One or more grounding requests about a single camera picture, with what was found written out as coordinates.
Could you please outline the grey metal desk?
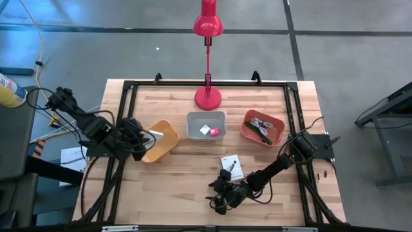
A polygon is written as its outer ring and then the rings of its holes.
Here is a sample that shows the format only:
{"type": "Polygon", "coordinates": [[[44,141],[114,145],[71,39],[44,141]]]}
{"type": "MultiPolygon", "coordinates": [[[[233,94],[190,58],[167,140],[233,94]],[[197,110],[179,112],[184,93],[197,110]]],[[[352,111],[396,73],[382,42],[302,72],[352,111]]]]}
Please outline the grey metal desk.
{"type": "Polygon", "coordinates": [[[375,185],[412,183],[412,82],[361,113],[355,125],[375,130],[388,158],[391,177],[375,185]]]}

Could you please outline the silver metal bracket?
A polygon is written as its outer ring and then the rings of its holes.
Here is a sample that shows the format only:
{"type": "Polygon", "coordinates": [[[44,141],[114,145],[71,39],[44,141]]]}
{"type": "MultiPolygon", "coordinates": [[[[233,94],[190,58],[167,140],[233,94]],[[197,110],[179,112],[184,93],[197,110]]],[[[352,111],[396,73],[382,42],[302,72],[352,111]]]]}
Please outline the silver metal bracket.
{"type": "Polygon", "coordinates": [[[298,226],[287,226],[282,227],[282,232],[319,232],[316,227],[298,227],[298,226]]]}
{"type": "Polygon", "coordinates": [[[139,230],[138,226],[126,225],[126,226],[104,226],[101,232],[136,232],[139,230]]]}

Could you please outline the white paper sheet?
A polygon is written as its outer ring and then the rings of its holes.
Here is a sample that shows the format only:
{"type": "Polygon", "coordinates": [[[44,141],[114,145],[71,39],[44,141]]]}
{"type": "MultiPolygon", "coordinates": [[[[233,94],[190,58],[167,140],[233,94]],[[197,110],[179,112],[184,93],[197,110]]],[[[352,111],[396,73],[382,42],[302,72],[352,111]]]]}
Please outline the white paper sheet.
{"type": "Polygon", "coordinates": [[[61,150],[61,166],[84,173],[86,152],[87,148],[84,146],[61,150]]]}

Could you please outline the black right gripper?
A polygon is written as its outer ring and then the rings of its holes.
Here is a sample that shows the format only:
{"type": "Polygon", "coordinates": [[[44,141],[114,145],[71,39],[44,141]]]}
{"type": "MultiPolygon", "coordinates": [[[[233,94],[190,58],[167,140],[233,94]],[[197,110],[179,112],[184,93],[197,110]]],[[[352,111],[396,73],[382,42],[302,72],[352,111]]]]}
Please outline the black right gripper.
{"type": "Polygon", "coordinates": [[[231,172],[221,169],[217,179],[209,184],[216,192],[213,197],[208,197],[209,207],[220,215],[225,215],[228,210],[237,208],[246,198],[253,196],[253,190],[243,181],[239,184],[232,183],[231,172]]]}

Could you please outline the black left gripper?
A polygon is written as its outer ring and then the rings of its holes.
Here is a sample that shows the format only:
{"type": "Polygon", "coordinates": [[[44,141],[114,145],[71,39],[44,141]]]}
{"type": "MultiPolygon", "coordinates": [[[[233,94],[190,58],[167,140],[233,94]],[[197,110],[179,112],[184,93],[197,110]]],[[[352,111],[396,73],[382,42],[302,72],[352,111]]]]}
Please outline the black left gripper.
{"type": "Polygon", "coordinates": [[[146,152],[151,149],[151,134],[134,118],[123,118],[120,121],[120,131],[131,144],[133,158],[136,161],[142,160],[146,152]]]}

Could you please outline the red desk lamp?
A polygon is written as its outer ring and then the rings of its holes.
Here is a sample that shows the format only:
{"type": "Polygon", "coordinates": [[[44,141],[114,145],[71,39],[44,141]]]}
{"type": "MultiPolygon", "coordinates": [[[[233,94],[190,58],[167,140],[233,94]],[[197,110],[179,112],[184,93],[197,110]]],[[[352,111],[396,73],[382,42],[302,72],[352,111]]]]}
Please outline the red desk lamp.
{"type": "Polygon", "coordinates": [[[223,24],[217,15],[217,0],[201,0],[201,13],[196,18],[193,32],[204,38],[206,46],[205,86],[199,88],[194,96],[197,107],[211,111],[221,104],[221,93],[211,83],[211,46],[212,38],[223,33],[223,24]]]}

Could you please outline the yellow wipes canister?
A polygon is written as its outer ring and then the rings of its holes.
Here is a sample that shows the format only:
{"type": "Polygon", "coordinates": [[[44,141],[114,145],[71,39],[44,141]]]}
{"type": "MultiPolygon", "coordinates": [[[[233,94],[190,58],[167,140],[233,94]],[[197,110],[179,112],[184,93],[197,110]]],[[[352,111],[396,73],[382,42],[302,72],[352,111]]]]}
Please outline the yellow wipes canister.
{"type": "Polygon", "coordinates": [[[16,108],[26,102],[27,91],[13,80],[0,73],[0,104],[16,108]]]}

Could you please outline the black metal table frame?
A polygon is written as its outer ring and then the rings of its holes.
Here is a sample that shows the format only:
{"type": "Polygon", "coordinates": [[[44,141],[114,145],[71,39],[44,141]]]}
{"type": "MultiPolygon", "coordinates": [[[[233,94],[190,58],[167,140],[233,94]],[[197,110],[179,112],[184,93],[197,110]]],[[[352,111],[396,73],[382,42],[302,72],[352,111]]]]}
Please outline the black metal table frame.
{"type": "Polygon", "coordinates": [[[110,79],[102,107],[117,111],[120,103],[150,127],[168,121],[179,135],[178,145],[155,163],[126,161],[120,187],[116,224],[196,226],[302,226],[303,207],[297,173],[291,167],[272,180],[259,202],[245,200],[225,215],[209,206],[220,159],[237,155],[244,173],[265,168],[277,148],[261,146],[240,133],[243,118],[256,110],[284,121],[286,128],[304,124],[321,134],[324,124],[312,81],[217,81],[222,94],[227,132],[220,140],[198,141],[186,134],[186,117],[196,111],[194,94],[200,81],[110,79]]]}

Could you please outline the orange black striped tape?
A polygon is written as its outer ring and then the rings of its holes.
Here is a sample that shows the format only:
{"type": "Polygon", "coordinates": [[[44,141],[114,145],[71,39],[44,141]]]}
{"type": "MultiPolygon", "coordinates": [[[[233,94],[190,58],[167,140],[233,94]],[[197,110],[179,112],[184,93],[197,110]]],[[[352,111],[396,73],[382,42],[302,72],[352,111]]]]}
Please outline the orange black striped tape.
{"type": "Polygon", "coordinates": [[[33,154],[32,154],[32,156],[37,158],[37,159],[40,159],[41,155],[42,155],[42,152],[43,152],[43,149],[44,149],[45,141],[40,140],[40,141],[34,142],[32,145],[33,145],[33,154]]]}

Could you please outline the black side table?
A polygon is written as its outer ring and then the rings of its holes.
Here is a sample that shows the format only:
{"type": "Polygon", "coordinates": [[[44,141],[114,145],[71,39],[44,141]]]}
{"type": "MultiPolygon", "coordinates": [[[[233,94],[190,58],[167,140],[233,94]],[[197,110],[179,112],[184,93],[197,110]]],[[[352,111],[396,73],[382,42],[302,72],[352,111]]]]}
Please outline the black side table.
{"type": "Polygon", "coordinates": [[[30,157],[28,147],[38,93],[35,86],[27,86],[30,92],[26,102],[16,108],[0,105],[0,181],[16,179],[28,172],[30,157]]]}

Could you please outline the yellow plastic bin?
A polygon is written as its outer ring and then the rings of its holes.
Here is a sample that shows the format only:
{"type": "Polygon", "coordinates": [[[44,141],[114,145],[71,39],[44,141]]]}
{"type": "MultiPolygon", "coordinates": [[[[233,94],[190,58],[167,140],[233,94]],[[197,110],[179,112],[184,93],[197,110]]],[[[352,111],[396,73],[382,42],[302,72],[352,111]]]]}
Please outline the yellow plastic bin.
{"type": "Polygon", "coordinates": [[[151,131],[163,133],[149,151],[142,157],[142,162],[154,163],[158,162],[163,156],[170,153],[170,151],[178,145],[179,135],[172,125],[166,120],[160,120],[150,127],[151,131]]]}

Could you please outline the orange plastic bin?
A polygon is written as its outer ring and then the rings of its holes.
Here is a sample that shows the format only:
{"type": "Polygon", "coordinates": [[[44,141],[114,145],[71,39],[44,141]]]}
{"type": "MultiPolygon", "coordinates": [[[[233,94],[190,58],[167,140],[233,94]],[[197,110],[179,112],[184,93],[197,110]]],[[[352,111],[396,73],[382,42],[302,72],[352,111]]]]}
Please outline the orange plastic bin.
{"type": "Polygon", "coordinates": [[[259,145],[267,148],[273,148],[280,144],[285,130],[285,124],[282,120],[261,113],[256,110],[246,112],[241,125],[241,135],[259,145]],[[259,126],[247,126],[252,124],[252,119],[259,119],[259,126]]]}

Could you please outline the grey plastic bin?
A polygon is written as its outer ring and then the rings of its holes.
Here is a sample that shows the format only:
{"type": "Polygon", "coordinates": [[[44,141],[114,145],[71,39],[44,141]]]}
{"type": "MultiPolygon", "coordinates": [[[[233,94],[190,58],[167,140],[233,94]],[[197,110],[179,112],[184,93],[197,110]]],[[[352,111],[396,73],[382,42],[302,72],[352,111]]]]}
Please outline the grey plastic bin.
{"type": "Polygon", "coordinates": [[[186,117],[186,136],[192,140],[221,140],[226,136],[227,125],[225,113],[222,111],[194,111],[186,117]],[[211,129],[217,128],[219,135],[212,137],[211,133],[203,135],[200,128],[208,125],[211,129]]]}

